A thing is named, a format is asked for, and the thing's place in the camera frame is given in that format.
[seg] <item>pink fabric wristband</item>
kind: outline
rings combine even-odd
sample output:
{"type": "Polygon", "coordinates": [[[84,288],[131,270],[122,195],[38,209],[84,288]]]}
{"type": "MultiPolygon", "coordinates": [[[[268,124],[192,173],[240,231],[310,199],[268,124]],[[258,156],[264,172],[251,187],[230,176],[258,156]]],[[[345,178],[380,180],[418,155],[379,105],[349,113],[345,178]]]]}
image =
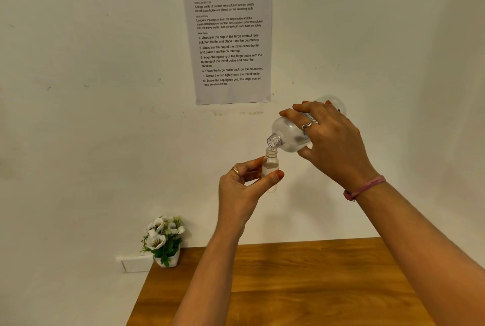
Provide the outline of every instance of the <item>pink fabric wristband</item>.
{"type": "Polygon", "coordinates": [[[371,187],[373,187],[377,184],[384,183],[384,182],[385,182],[385,177],[383,177],[382,175],[379,175],[378,177],[376,177],[376,178],[368,181],[367,183],[365,183],[362,187],[360,187],[358,190],[356,190],[353,193],[350,193],[349,191],[343,191],[343,195],[349,201],[355,201],[355,197],[357,197],[357,195],[361,194],[362,192],[366,191],[367,189],[369,189],[369,188],[371,188],[371,187]]]}

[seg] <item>person's left hand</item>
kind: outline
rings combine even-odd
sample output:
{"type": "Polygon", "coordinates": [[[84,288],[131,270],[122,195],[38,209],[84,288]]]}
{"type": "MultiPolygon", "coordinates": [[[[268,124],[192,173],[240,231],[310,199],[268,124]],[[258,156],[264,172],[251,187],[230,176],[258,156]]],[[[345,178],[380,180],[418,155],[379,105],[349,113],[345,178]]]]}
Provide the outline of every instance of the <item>person's left hand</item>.
{"type": "Polygon", "coordinates": [[[268,189],[283,179],[285,173],[274,171],[261,178],[264,157],[241,162],[219,180],[219,218],[216,230],[232,232],[238,237],[243,234],[246,222],[251,217],[259,198],[268,189]],[[245,182],[258,179],[251,185],[245,182]]]}

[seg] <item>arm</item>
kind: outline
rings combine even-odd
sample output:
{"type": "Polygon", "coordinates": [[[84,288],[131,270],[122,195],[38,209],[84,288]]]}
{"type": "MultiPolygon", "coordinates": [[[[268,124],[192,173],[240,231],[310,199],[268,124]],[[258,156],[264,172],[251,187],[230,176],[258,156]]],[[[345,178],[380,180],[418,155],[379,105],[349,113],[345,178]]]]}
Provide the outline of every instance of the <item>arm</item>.
{"type": "MultiPolygon", "coordinates": [[[[298,154],[354,192],[379,174],[369,162],[359,130],[329,102],[303,102],[280,114],[306,128],[313,148],[298,154]]],[[[485,271],[446,238],[389,183],[356,198],[397,264],[439,326],[482,325],[485,271]]]]}
{"type": "Polygon", "coordinates": [[[219,217],[171,326],[223,326],[231,296],[234,257],[239,237],[259,198],[284,176],[276,171],[261,178],[263,157],[236,164],[219,181],[219,217]],[[245,182],[259,179],[246,186],[245,182]]]}

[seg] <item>person's right arm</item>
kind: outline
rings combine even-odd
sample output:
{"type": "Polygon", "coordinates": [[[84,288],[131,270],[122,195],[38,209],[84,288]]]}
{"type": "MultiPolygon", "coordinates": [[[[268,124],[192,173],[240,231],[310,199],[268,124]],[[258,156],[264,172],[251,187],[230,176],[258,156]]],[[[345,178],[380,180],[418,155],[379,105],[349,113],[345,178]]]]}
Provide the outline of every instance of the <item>person's right arm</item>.
{"type": "MultiPolygon", "coordinates": [[[[280,114],[306,128],[313,147],[298,152],[354,192],[379,174],[369,162],[359,130],[331,104],[295,104],[280,114]]],[[[485,324],[485,270],[454,245],[389,183],[356,200],[438,326],[485,324]]]]}

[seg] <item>silver ring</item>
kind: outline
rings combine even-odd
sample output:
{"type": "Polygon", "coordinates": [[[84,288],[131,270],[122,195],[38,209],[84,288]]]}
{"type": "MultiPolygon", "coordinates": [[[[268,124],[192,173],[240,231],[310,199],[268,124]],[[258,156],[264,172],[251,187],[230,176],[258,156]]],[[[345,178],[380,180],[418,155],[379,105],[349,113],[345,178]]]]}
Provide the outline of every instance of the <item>silver ring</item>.
{"type": "Polygon", "coordinates": [[[306,123],[306,124],[303,124],[303,127],[302,127],[302,131],[305,132],[305,128],[308,128],[312,125],[312,122],[309,122],[309,123],[306,123]]]}

